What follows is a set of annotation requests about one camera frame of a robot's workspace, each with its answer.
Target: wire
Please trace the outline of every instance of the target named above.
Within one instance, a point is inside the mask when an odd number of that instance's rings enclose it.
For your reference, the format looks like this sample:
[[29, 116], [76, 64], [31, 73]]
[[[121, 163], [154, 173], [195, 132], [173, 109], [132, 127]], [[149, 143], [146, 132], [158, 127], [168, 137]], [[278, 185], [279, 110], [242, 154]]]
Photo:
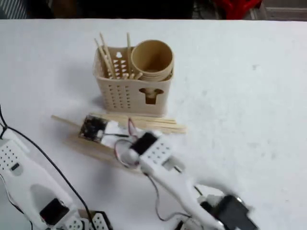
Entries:
[[117, 134], [117, 133], [104, 133], [104, 136], [116, 136], [116, 137], [120, 137], [120, 138], [128, 138], [129, 137], [129, 135]]
[[[7, 195], [7, 197], [8, 197], [8, 201], [10, 202], [10, 204], [11, 205], [13, 205], [14, 207], [15, 207], [15, 209], [17, 209], [20, 213], [22, 213], [23, 215], [24, 215], [24, 212], [22, 212], [22, 210], [17, 206], [17, 205], [15, 205], [13, 202], [12, 202], [12, 200], [11, 200], [11, 197], [10, 197], [10, 194], [9, 194], [9, 191], [8, 191], [8, 189], [7, 189], [7, 187], [6, 187], [6, 183], [5, 183], [5, 180], [4, 180], [4, 178], [3, 178], [3, 176], [0, 174], [0, 178], [2, 179], [2, 181], [3, 181], [3, 184], [4, 184], [4, 188], [5, 188], [5, 191], [6, 191], [6, 195]], [[31, 230], [33, 230], [33, 223], [28, 219], [28, 221], [30, 222], [30, 224], [31, 224]]]
[[1, 105], [0, 105], [0, 117], [1, 117], [1, 120], [2, 120], [2, 122], [4, 124], [4, 126], [7, 127], [8, 125], [6, 124], [6, 122], [5, 122], [4, 118], [3, 118], [3, 115], [2, 115]]
[[159, 194], [158, 187], [157, 187], [157, 185], [155, 184], [154, 180], [153, 180], [148, 174], [145, 174], [145, 173], [144, 173], [144, 175], [147, 176], [148, 179], [150, 180], [150, 182], [153, 184], [154, 189], [155, 189], [155, 192], [156, 192], [156, 194], [157, 194], [157, 199], [156, 199], [156, 201], [155, 201], [155, 212], [156, 212], [158, 218], [159, 218], [161, 221], [169, 221], [171, 218], [173, 218], [174, 216], [177, 216], [177, 215], [184, 216], [184, 217], [188, 217], [188, 218], [191, 217], [190, 215], [185, 214], [185, 213], [182, 213], [182, 212], [174, 212], [174, 213], [170, 214], [168, 217], [162, 218], [162, 217], [160, 216], [160, 214], [159, 214], [160, 194]]
[[82, 197], [79, 195], [79, 193], [76, 191], [76, 189], [71, 185], [71, 183], [69, 182], [69, 180], [66, 178], [66, 176], [62, 173], [62, 171], [57, 167], [57, 165], [52, 161], [52, 159], [49, 158], [49, 156], [37, 145], [35, 144], [34, 141], [32, 141], [30, 138], [28, 138], [26, 135], [24, 135], [23, 133], [19, 132], [17, 129], [14, 129], [12, 127], [9, 127], [4, 118], [3, 118], [3, 115], [2, 115], [2, 111], [1, 111], [1, 105], [0, 105], [0, 118], [2, 120], [2, 122], [4, 123], [4, 125], [9, 128], [10, 130], [18, 133], [20, 136], [22, 136], [23, 138], [25, 138], [27, 141], [29, 141], [32, 145], [34, 145], [45, 157], [46, 159], [50, 162], [50, 164], [52, 164], [52, 166], [58, 171], [58, 173], [61, 175], [61, 177], [64, 179], [64, 181], [67, 183], [67, 185], [71, 188], [71, 190], [76, 194], [76, 196], [79, 198], [79, 200], [81, 201], [81, 203], [84, 205], [85, 207], [85, 210], [86, 210], [86, 213], [87, 213], [87, 216], [92, 224], [92, 227], [94, 230], [96, 230], [96, 227], [93, 223], [93, 220], [92, 220], [92, 216], [90, 214], [90, 211], [87, 207], [87, 204], [86, 202], [82, 199]]
[[202, 196], [202, 192], [200, 191], [200, 189], [196, 186], [194, 186], [194, 188], [197, 190], [197, 192]]
[[138, 136], [137, 136], [136, 134], [133, 133], [133, 131], [131, 130], [131, 128], [133, 128], [134, 131], [136, 131], [134, 122], [133, 122], [132, 119], [129, 117], [129, 118], [128, 118], [128, 132], [129, 132], [129, 135], [130, 135], [130, 136], [133, 136], [134, 138], [137, 139]]
[[125, 166], [126, 168], [131, 168], [131, 167], [133, 167], [133, 165], [130, 165], [130, 164], [127, 164], [127, 163], [123, 162], [123, 161], [121, 160], [121, 158], [120, 158], [120, 155], [118, 154], [118, 151], [117, 151], [116, 146], [117, 146], [117, 144], [118, 144], [119, 142], [121, 142], [121, 141], [129, 142], [130, 144], [132, 144], [131, 141], [126, 140], [126, 139], [119, 139], [119, 140], [117, 140], [117, 141], [115, 142], [115, 144], [114, 144], [114, 155], [115, 155], [116, 159], [119, 161], [119, 163], [121, 163], [121, 164], [122, 164], [123, 166]]

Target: stacked cups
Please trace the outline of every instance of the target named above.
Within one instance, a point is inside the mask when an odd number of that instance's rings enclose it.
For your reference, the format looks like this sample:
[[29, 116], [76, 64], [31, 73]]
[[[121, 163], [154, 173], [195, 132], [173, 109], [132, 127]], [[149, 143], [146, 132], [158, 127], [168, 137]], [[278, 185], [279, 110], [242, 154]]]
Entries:
[[[142, 73], [139, 80], [164, 81], [172, 74], [174, 55], [171, 48], [158, 40], [147, 40], [139, 43], [132, 51], [131, 64], [135, 75]], [[147, 98], [155, 98], [156, 89], [146, 88]]]

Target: beige plastic basket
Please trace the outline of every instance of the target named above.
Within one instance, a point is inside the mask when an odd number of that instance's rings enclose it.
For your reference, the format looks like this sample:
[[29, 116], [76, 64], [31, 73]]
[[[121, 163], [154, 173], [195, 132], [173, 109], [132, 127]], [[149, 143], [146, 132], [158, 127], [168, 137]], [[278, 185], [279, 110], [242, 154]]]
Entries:
[[108, 47], [108, 50], [117, 79], [112, 78], [106, 64], [101, 61], [98, 49], [93, 66], [105, 109], [113, 113], [163, 116], [166, 113], [166, 101], [174, 70], [164, 81], [159, 82], [123, 80], [120, 78], [123, 73], [128, 73], [129, 68], [127, 48]]

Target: red wire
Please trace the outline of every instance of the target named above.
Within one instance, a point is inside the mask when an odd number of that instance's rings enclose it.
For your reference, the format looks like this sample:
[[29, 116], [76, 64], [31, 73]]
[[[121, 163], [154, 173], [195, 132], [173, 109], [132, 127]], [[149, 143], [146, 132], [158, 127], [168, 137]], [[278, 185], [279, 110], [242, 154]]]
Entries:
[[132, 133], [130, 124], [131, 124], [131, 125], [134, 127], [134, 129], [135, 129], [134, 122], [133, 122], [132, 119], [129, 117], [129, 118], [128, 118], [128, 133], [129, 133], [130, 136], [133, 136], [134, 138], [138, 138], [137, 135], [135, 135], [135, 134]]

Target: chopstick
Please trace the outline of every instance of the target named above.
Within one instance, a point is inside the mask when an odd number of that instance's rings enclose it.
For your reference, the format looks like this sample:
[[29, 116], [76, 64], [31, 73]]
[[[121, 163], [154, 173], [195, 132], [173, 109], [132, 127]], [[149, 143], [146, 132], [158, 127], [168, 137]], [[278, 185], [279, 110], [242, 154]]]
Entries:
[[97, 42], [96, 38], [95, 38], [94, 40], [95, 40], [95, 42], [96, 42], [96, 45], [97, 45], [98, 50], [99, 50], [99, 52], [100, 52], [100, 55], [102, 56], [102, 58], [103, 58], [103, 60], [104, 60], [104, 62], [105, 62], [105, 64], [106, 64], [106, 67], [107, 67], [107, 68], [109, 69], [109, 71], [111, 72], [113, 79], [116, 79], [115, 73], [112, 71], [112, 69], [111, 69], [111, 67], [110, 67], [110, 63], [108, 62], [108, 60], [107, 60], [107, 58], [106, 58], [106, 56], [105, 56], [105, 54], [104, 54], [104, 51], [102, 50], [101, 46], [100, 46], [99, 43]]
[[129, 78], [131, 79], [131, 44], [130, 44], [130, 34], [127, 33], [127, 56], [128, 56], [128, 72]]
[[138, 75], [135, 76], [135, 80], [138, 80], [141, 76], [143, 76], [143, 73], [138, 73]]
[[109, 60], [111, 68], [112, 68], [112, 69], [110, 69], [110, 71], [113, 72], [112, 75], [114, 77], [115, 76], [115, 69], [114, 69], [114, 66], [113, 66], [113, 61], [112, 61], [109, 49], [108, 49], [108, 47], [106, 45], [104, 37], [102, 36], [102, 33], [99, 33], [99, 35], [100, 35], [100, 38], [101, 38], [101, 41], [102, 41], [102, 45], [103, 45], [104, 51], [106, 52], [107, 59]]

